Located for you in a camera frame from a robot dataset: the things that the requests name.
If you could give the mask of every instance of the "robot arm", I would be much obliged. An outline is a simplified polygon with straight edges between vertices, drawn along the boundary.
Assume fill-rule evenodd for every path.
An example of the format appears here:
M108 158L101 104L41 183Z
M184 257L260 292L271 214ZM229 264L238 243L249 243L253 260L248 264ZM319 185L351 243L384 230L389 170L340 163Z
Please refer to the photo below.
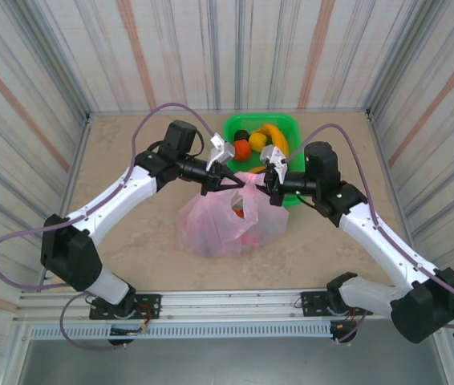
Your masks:
M72 226L43 234L42 264L74 289L102 298L105 306L109 306L108 313L118 318L128 317L134 308L136 291L103 267L95 248L106 233L141 201L176 178L201 184L202 195L243 186L243 182L221 165L233 157L233 148L220 136L211 139L214 148L208 162L188 154L196 133L191 124L171 123L164 140L136 157L128 180L125 180L126 171L93 201L67 218L57 215L48 218L46 226L84 216ZM400 333L413 342L420 342L452 321L454 295L418 271L377 230L367 198L352 184L341 181L337 156L331 146L313 142L305 147L304 153L306 171L293 172L287 170L284 155L278 148L263 149L261 161L269 170L265 174L265 186L258 186L259 189L270 196L272 205L282 205L286 194L311 197L316 211L361 244L395 283L393 287L378 285L357 274L345 273L327 284L326 296L333 314L345 314L351 307L372 311L391 319ZM235 184L221 184L224 178ZM87 215L119 185L122 189L110 201ZM416 263L454 287L453 270L438 270L378 219L379 226Z
M161 142L136 157L127 180L129 168L81 209L68 214L66 218L55 214L49 217L45 226L77 217L84 219L43 234L42 264L74 289L102 298L109 313L119 318L128 316L134 306L136 291L103 266L96 250L107 232L139 203L176 178L200 183L203 195L243 185L228 168L221 165L233 157L233 147L218 134L211 139L213 150L208 162L188 154L196 133L197 128L191 124L179 120L172 122ZM157 152L153 151L155 147L159 147ZM224 178L235 184L222 185ZM122 186L121 190L112 199L103 202L119 186Z
M357 274L345 273L327 284L329 307L344 314L351 307L369 310L389 318L409 341L421 342L454 319L454 294L418 270L454 288L454 271L443 271L411 249L376 214L372 220L367 198L352 184L341 180L338 158L325 142L304 148L305 172L287 171L284 155L278 148L263 150L261 161L271 167L265 175L270 202L281 205L286 194L311 197L314 208L336 227L351 235L383 267L395 286L366 281ZM384 231L415 264L408 261L382 234Z

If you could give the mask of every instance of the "plastic bag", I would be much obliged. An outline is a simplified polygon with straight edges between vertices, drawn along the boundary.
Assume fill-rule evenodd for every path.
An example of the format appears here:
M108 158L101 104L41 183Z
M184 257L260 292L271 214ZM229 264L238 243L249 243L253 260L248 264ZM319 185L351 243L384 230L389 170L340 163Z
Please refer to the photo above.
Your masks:
M184 250L207 257L245 255L284 235L288 212L270 205L257 190L263 174L238 172L245 187L197 195L177 214L177 228ZM242 204L243 217L233 208Z

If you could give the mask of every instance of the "yellow banana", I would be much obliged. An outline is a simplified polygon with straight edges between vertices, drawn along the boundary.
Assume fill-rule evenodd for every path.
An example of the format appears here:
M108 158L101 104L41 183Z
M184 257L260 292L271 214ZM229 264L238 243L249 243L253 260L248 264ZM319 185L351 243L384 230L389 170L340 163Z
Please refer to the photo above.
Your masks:
M253 174L257 174L258 172L264 170L265 168L266 168L266 166L257 166L257 167L250 169L249 172L251 172Z
M281 130L279 130L274 125L265 123L261 126L261 128L254 132L260 132L261 134L265 134L266 136L272 138L272 143L275 146L279 147L279 149L284 153L286 157L290 154L290 147L288 146L288 141L282 134Z

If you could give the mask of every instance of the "striped wall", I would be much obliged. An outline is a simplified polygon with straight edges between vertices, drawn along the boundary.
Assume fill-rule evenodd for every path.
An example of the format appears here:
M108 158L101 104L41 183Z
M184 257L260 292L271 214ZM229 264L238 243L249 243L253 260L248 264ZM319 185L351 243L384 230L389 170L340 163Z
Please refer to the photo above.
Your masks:
M24 0L92 111L366 107L416 0Z
M454 1L443 2L385 103L378 136L420 252L454 268Z
M0 236L40 226L59 211L80 138L75 114L35 47L0 1ZM0 267L23 283L37 283L40 237L0 247ZM0 282L0 359L18 291Z

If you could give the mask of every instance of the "green plastic basket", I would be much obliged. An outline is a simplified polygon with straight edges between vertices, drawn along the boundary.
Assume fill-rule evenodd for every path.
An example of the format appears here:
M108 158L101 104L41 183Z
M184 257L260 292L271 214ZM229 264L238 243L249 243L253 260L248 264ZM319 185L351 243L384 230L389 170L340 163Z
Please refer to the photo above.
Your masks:
M237 130L246 130L248 133L257 130L264 123L273 124L281 130L282 134L288 141L290 146L290 153L298 148L301 144L300 131L298 130L298 123L289 115L284 114L241 114L234 115L228 118L224 124L224 139L230 143L234 142L234 134ZM231 160L227 165L234 172L249 171L250 169L261 166L259 160L260 153L252 151L252 156L245 162L236 162ZM303 152L298 154L288 165L290 171L305 171L306 164L304 161ZM299 204L300 201L297 197L287 195L284 198L284 206L293 206Z

